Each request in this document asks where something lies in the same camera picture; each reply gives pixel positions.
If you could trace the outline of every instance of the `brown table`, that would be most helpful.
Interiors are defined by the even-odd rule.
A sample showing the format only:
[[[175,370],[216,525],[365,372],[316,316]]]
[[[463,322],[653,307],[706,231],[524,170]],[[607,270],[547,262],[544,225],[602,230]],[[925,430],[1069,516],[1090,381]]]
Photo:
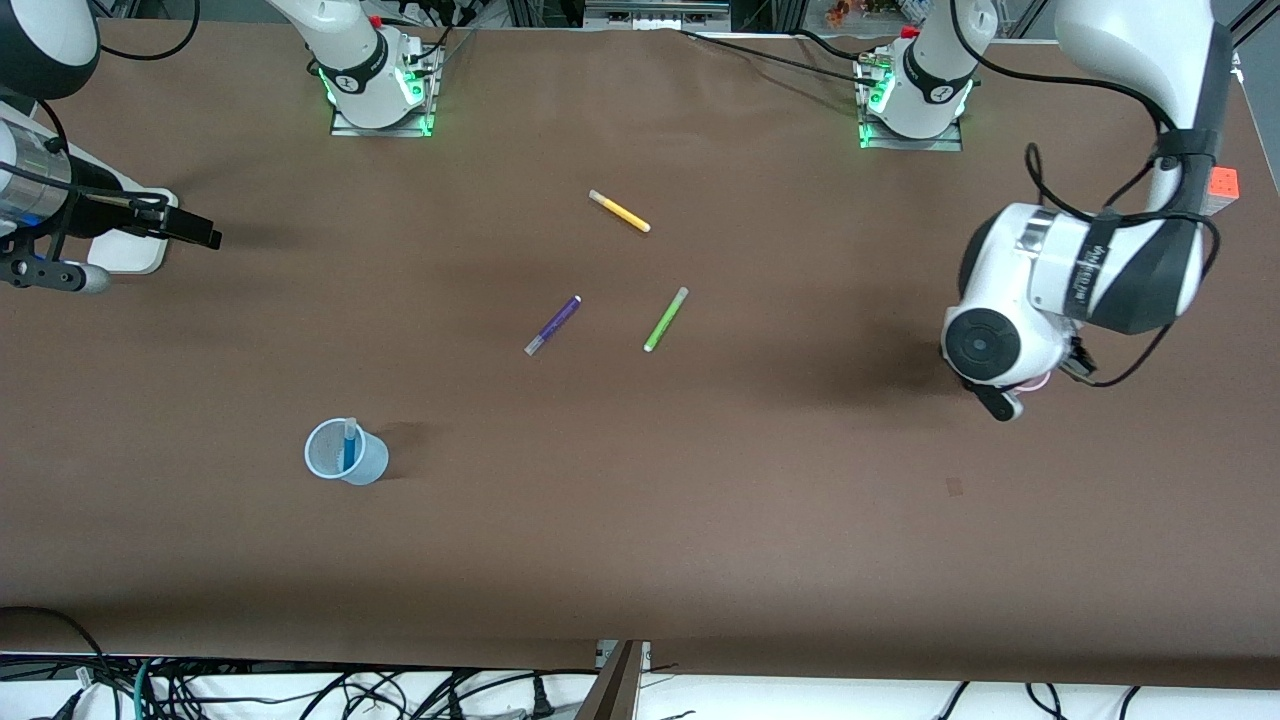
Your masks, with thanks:
[[[206,23],[58,104],[225,241],[97,297],[0,292],[0,601],[116,652],[548,667],[644,637],[682,671],[1280,685],[1277,199],[1238,87],[1245,197],[1192,311],[1130,382],[1057,378],[997,424],[937,356],[960,254],[1033,197],[1028,141],[1097,206],[1151,143],[1128,100],[988,76],[963,154],[870,151],[841,81],[672,32],[480,32],[436,137],[353,140],[306,60]],[[1142,346],[1089,341],[1103,374]],[[307,474],[343,414],[392,479]]]

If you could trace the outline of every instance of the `purple marker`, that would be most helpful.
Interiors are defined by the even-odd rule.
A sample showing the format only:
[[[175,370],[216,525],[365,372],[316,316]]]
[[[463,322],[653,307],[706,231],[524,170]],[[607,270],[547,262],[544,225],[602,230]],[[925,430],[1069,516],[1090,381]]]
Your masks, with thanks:
[[[543,329],[538,332],[538,337],[535,337],[529,346],[525,347],[525,354],[532,357],[534,352],[538,352],[538,348],[541,347],[544,342],[550,340],[552,336],[556,334],[556,331],[564,324],[564,320],[570,319],[573,313],[577,313],[577,306],[581,304],[582,299],[577,295],[570,297],[568,302],[561,307],[561,311],[556,313],[556,316],[548,320],[547,324],[543,325]]]

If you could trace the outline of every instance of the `yellow marker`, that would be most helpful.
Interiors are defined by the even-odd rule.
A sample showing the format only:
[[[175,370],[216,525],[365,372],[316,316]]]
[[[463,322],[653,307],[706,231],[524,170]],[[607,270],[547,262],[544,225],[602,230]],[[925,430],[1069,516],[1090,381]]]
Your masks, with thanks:
[[[649,232],[649,223],[635,217],[635,214],[632,214],[631,210],[627,210],[622,205],[618,205],[617,202],[609,200],[608,197],[600,195],[599,192],[595,192],[594,190],[591,191],[590,197],[591,200],[595,200],[596,202],[603,205],[608,211],[631,223],[637,231]]]

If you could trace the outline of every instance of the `plastic cup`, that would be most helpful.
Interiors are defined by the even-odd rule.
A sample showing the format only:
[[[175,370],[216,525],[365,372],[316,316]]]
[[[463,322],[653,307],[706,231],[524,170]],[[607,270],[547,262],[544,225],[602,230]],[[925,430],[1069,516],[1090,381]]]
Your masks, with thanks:
[[[357,424],[356,461],[351,464],[351,468],[343,470],[342,441],[346,424],[346,418],[334,418],[320,423],[307,437],[302,456],[307,461],[307,469],[317,478],[367,486],[387,471],[387,461],[389,460],[387,443],[378,436],[366,433],[365,428]]]

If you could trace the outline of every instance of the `green marker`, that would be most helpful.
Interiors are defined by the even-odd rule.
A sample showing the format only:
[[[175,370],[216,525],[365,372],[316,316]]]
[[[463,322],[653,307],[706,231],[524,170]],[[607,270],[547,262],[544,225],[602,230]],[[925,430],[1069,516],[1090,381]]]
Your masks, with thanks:
[[[671,305],[667,306],[667,311],[662,314],[662,319],[658,320],[658,327],[654,328],[652,333],[649,333],[649,340],[644,341],[645,352],[653,352],[653,348],[658,347],[658,341],[662,340],[662,333],[667,332],[667,325],[671,324],[671,320],[676,316],[676,313],[680,311],[680,306],[685,302],[686,297],[689,297],[689,288],[687,287],[680,288],[680,292],[676,293],[675,300],[672,300]]]

